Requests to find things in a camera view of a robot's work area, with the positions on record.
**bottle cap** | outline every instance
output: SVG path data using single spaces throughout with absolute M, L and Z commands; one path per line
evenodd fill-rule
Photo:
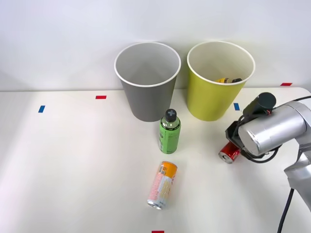
M 237 83 L 237 82 L 241 82 L 242 81 L 242 79 L 234 79 L 234 80 L 232 80 L 232 83 Z
M 168 122 L 176 121 L 176 118 L 177 118 L 177 112 L 174 109 L 170 108 L 170 109 L 166 110 L 165 119 Z

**cup rim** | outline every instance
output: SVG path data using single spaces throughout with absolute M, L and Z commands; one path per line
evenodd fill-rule
M 118 60 L 118 58 L 119 58 L 119 56 L 120 56 L 125 50 L 127 50 L 128 48 L 130 48 L 130 47 L 132 47 L 132 46 L 135 46 L 135 45 L 139 45 L 139 44 L 158 44 L 158 45 L 165 46 L 165 47 L 169 48 L 170 50 L 172 50 L 172 51 L 176 54 L 176 56 L 177 56 L 177 58 L 178 58 L 178 61 L 179 61 L 179 66 L 178 66 L 178 69 L 177 69 L 176 73 L 174 73 L 173 76 L 171 76 L 168 80 L 165 80 L 164 82 L 161 82 L 161 83 L 152 84 L 152 85 L 140 85 L 140 84 L 135 84 L 135 83 L 131 83 L 130 81 L 127 81 L 126 79 L 122 78 L 122 76 L 121 76 L 121 75 L 118 73 L 118 71 L 117 71 L 117 60 Z M 124 81 L 125 83 L 130 84 L 130 85 L 132 85 L 132 86 L 137 86 L 137 87 L 155 87 L 155 86 L 161 86 L 161 85 L 163 85 L 163 84 L 166 84 L 166 83 L 168 83 L 169 81 L 173 80 L 173 79 L 177 76 L 177 74 L 178 74 L 179 71 L 180 71 L 180 68 L 181 68 L 181 59 L 180 59 L 179 54 L 178 54 L 172 47 L 170 47 L 170 46 L 168 46 L 168 45 L 165 45 L 165 44 L 163 44 L 163 43 L 154 42 L 154 41 L 139 42 L 139 43 L 134 43 L 134 44 L 132 44 L 132 45 L 130 45 L 130 46 L 127 46 L 127 47 L 124 48 L 121 52 L 119 52 L 119 54 L 117 55 L 117 57 L 116 57 L 116 59 L 115 59 L 115 62 L 114 62 L 114 69 L 115 69 L 115 73 L 117 74 L 117 76 L 118 76 L 122 81 Z
M 218 83 L 218 82 L 215 82 L 215 81 L 211 81 L 211 80 L 208 80 L 206 78 L 203 78 L 201 75 L 199 75 L 197 72 L 194 71 L 194 69 L 191 67 L 190 65 L 190 62 L 189 62 L 189 56 L 190 56 L 190 53 L 198 46 L 202 45 L 202 44 L 207 44 L 207 43 L 225 43 L 225 44 L 230 44 L 230 45 L 233 45 L 235 47 L 238 47 L 239 49 L 243 50 L 249 57 L 250 59 L 252 60 L 253 62 L 253 71 L 252 73 L 244 80 L 240 81 L 240 82 L 236 82 L 236 83 Z M 217 85 L 223 85 L 223 86 L 233 86 L 233 85 L 239 85 L 239 84 L 242 84 L 244 82 L 246 82 L 255 72 L 255 69 L 256 69 L 256 64 L 255 64 L 255 60 L 253 58 L 253 56 L 244 48 L 242 48 L 241 46 L 239 45 L 236 45 L 234 43 L 231 43 L 231 42 L 228 42 L 228 41 L 205 41 L 205 42 L 202 42 L 202 43 L 199 43 L 197 45 L 195 45 L 194 47 L 192 47 L 192 49 L 190 49 L 190 51 L 188 52 L 188 55 L 187 55 L 187 64 L 190 68 L 190 70 L 196 75 L 198 76 L 200 79 L 204 80 L 204 81 L 207 81 L 209 83 L 212 83 L 212 84 L 217 84 Z

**white wall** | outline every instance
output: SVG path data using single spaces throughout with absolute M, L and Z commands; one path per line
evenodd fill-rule
M 257 63 L 248 86 L 311 90 L 308 0 L 1 0 L 0 90 L 121 89 L 113 62 L 125 46 L 160 41 L 185 58 L 228 40 Z

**yellow paper cup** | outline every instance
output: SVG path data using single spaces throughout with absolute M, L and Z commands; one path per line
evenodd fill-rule
M 188 53 L 190 78 L 187 106 L 200 120 L 221 118 L 246 81 L 255 71 L 252 55 L 242 47 L 225 41 L 204 42 Z M 221 78 L 242 79 L 237 83 L 218 83 Z

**orange can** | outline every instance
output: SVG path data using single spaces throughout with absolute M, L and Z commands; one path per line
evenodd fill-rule
M 175 164 L 167 161 L 161 163 L 147 200 L 148 205 L 158 210 L 166 206 L 176 172 Z

